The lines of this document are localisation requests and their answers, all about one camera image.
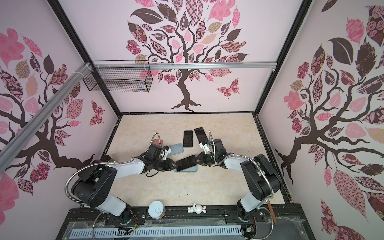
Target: butterfly decal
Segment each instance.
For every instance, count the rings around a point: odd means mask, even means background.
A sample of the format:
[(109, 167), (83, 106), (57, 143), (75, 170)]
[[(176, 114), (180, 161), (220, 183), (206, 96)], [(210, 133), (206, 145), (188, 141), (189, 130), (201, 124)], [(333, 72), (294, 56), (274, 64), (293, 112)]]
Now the butterfly decal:
[(238, 78), (236, 78), (232, 83), (229, 88), (218, 88), (217, 90), (221, 93), (224, 93), (224, 96), (226, 96), (229, 99), (229, 96), (232, 95), (232, 93), (239, 93), (239, 88), (238, 88)]
[(92, 108), (95, 112), (95, 115), (91, 118), (91, 121), (89, 122), (89, 126), (103, 123), (103, 118), (100, 116), (103, 114), (103, 110), (101, 107), (97, 106), (97, 104), (92, 100)]

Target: tree decal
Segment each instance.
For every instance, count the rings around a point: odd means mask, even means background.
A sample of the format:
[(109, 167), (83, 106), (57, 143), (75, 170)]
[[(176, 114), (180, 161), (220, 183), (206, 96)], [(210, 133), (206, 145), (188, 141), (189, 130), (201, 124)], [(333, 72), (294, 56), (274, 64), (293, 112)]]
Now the tree decal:
[[(11, 45), (18, 49), (24, 49), (24, 45), (17, 42), (17, 32), (13, 29), (8, 29), (7, 32), (9, 35), (7, 40), (0, 41), (0, 49), (4, 49), (1, 52), (1, 58), (7, 56), (7, 51), (13, 51), (13, 48), (9, 48)], [(54, 85), (62, 85), (68, 78), (65, 64), (62, 64), (61, 68), (55, 69), (49, 54), (43, 58), (40, 48), (32, 40), (26, 37), (23, 37), (23, 40), (29, 47), (31, 55), (16, 65), (16, 75), (11, 74), (10, 69), (4, 69), (0, 66), (0, 77), (4, 83), (4, 88), (0, 93), (0, 116), (3, 120), (8, 119), (7, 121), (0, 121), (0, 134), (11, 134), (9, 139), (0, 137), (0, 142), (5, 145), (27, 124), (30, 116), (33, 117), (48, 102), (48, 93), (52, 91), (55, 94), (57, 92)], [(20, 57), (19, 53), (10, 56), (10, 60), (24, 58), (23, 55)], [(44, 86), (41, 91), (38, 89), (38, 81)], [(80, 84), (77, 84), (55, 112), (51, 114), (50, 118), (45, 121), (40, 130), (36, 132), (35, 135), (39, 141), (21, 150), (16, 156), (16, 159), (24, 159), (24, 161), (7, 167), (6, 170), (19, 169), (13, 179), (22, 191), (33, 195), (33, 184), (46, 180), (49, 177), (49, 171), (53, 168), (73, 167), (80, 169), (92, 161), (93, 155), (90, 159), (81, 162), (76, 158), (60, 156), (58, 152), (59, 147), (65, 146), (65, 139), (71, 137), (65, 129), (76, 127), (80, 123), (75, 120), (83, 108), (83, 99), (76, 99), (79, 93)], [(101, 108), (96, 110), (100, 114), (103, 112)], [(66, 118), (69, 118), (67, 122), (60, 122)]]
[[(369, 10), (369, 22), (379, 22), (377, 19), (379, 18), (382, 31), (384, 8), (382, 6), (366, 8)], [(291, 85), (292, 91), (284, 97), (287, 107), (292, 110), (288, 119), (293, 122), (295, 140), (288, 155), (280, 153), (277, 149), (276, 152), (283, 160), (281, 164), (283, 174), (286, 169), (293, 183), (291, 164), (295, 162), (298, 151), (303, 146), (309, 145), (308, 154), (313, 154), (314, 163), (317, 165), (322, 163), (325, 166), (324, 180), (327, 186), (333, 182), (340, 196), (364, 218), (367, 217), (364, 199), (366, 196), (371, 207), (384, 220), (382, 212), (384, 195), (362, 190), (367, 188), (384, 192), (382, 184), (371, 178), (382, 174), (384, 166), (370, 164), (366, 159), (357, 159), (353, 155), (356, 152), (369, 152), (384, 157), (378, 149), (371, 149), (367, 145), (372, 141), (384, 144), (384, 129), (377, 127), (384, 123), (384, 108), (371, 107), (372, 102), (383, 101), (384, 74), (372, 72), (368, 75), (373, 67), (379, 64), (376, 53), (381, 53), (384, 45), (381, 35), (373, 36), (369, 32), (369, 26), (364, 32), (364, 25), (358, 19), (347, 19), (346, 27), (349, 40), (341, 37), (329, 40), (333, 45), (333, 54), (326, 53), (320, 45), (312, 61), (299, 66), (297, 74), (299, 80)], [(362, 40), (362, 43), (358, 42), (356, 53), (352, 44), (356, 44), (354, 42), (359, 40)], [(338, 62), (337, 66), (340, 68), (333, 67), (334, 60)], [(369, 123), (372, 127), (363, 127), (363, 123)], [(340, 143), (347, 143), (349, 147), (338, 147)], [(335, 168), (329, 164), (332, 159)], [(352, 174), (363, 173), (366, 176), (350, 176), (343, 172), (340, 166)], [(336, 222), (330, 221), (329, 218), (324, 218), (323, 224), (328, 233), (336, 227)], [(346, 227), (337, 229), (353, 232)]]
[[(151, 63), (242, 62), (248, 55), (238, 53), (246, 42), (235, 42), (241, 29), (229, 31), (240, 21), (240, 12), (234, 8), (235, 0), (228, 2), (226, 0), (185, 0), (186, 11), (184, 12), (180, 11), (183, 0), (161, 3), (154, 1), (156, 6), (152, 1), (137, 0), (136, 2), (148, 7), (137, 9), (131, 14), (131, 17), (139, 17), (145, 22), (144, 24), (127, 21), (129, 31), (137, 42), (128, 40), (126, 49), (137, 55), (136, 60), (142, 60), (144, 57), (144, 60), (148, 59)], [(159, 12), (149, 7), (156, 7)], [(203, 13), (209, 8), (208, 19), (202, 19)], [(210, 19), (218, 21), (206, 26)], [(164, 26), (159, 29), (151, 26), (157, 23), (164, 23)], [(139, 54), (144, 50), (147, 50), (149, 55)], [(152, 75), (157, 75), (159, 82), (164, 80), (168, 84), (175, 83), (183, 93), (183, 100), (172, 109), (184, 106), (191, 112), (193, 110), (190, 106), (201, 106), (201, 104), (191, 99), (185, 81), (187, 79), (201, 81), (202, 76), (208, 81), (213, 81), (213, 77), (219, 78), (229, 73), (231, 73), (229, 69), (210, 69), (209, 73), (200, 69), (152, 71)], [(234, 79), (234, 82), (236, 85), (232, 83), (229, 88), (222, 87), (217, 90), (225, 97), (229, 97), (238, 92), (238, 80)]]

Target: black mesh basket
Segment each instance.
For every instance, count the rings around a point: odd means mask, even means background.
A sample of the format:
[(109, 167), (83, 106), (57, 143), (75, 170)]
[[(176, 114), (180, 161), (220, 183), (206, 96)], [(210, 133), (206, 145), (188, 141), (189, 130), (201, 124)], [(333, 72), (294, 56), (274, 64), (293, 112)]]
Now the black mesh basket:
[[(95, 70), (108, 91), (149, 92), (153, 80), (149, 63), (148, 61), (140, 61), (140, 63), (147, 63), (147, 65), (122, 68), (96, 67)], [(83, 80), (88, 90), (101, 91), (92, 72), (85, 75)]]

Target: black smartphone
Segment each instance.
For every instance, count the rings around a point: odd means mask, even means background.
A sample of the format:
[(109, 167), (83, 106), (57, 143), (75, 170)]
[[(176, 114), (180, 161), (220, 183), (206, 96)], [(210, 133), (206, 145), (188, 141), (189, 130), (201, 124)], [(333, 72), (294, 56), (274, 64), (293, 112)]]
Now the black smartphone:
[(199, 143), (205, 145), (208, 142), (207, 135), (205, 134), (204, 129), (202, 127), (195, 128), (195, 134)]
[(193, 131), (184, 131), (183, 147), (193, 147)]
[(177, 161), (176, 162), (176, 164), (177, 164), (176, 172), (179, 172), (179, 171), (182, 171), (184, 169), (196, 166), (196, 163), (192, 162), (192, 160), (195, 157), (196, 157), (195, 155), (192, 155), (192, 156), (189, 156), (189, 157), (186, 157), (186, 158), (183, 158), (183, 159)]

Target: wall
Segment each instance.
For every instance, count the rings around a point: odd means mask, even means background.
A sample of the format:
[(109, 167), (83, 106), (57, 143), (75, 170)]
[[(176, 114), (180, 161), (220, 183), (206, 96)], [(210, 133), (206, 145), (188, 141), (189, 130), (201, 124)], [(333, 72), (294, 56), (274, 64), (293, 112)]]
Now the wall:
[(383, 19), (379, 0), (314, 2), (260, 114), (316, 239), (384, 235)]
[[(83, 61), (46, 1), (0, 7), (2, 149)], [(100, 157), (115, 122), (102, 93), (81, 81), (0, 175), (1, 239), (57, 236), (76, 206), (64, 194), (65, 181)]]
[[(61, 4), (93, 60), (148, 59), (156, 64), (275, 61), (301, 1)], [(268, 68), (153, 71), (149, 93), (111, 94), (122, 112), (254, 111), (269, 73)]]

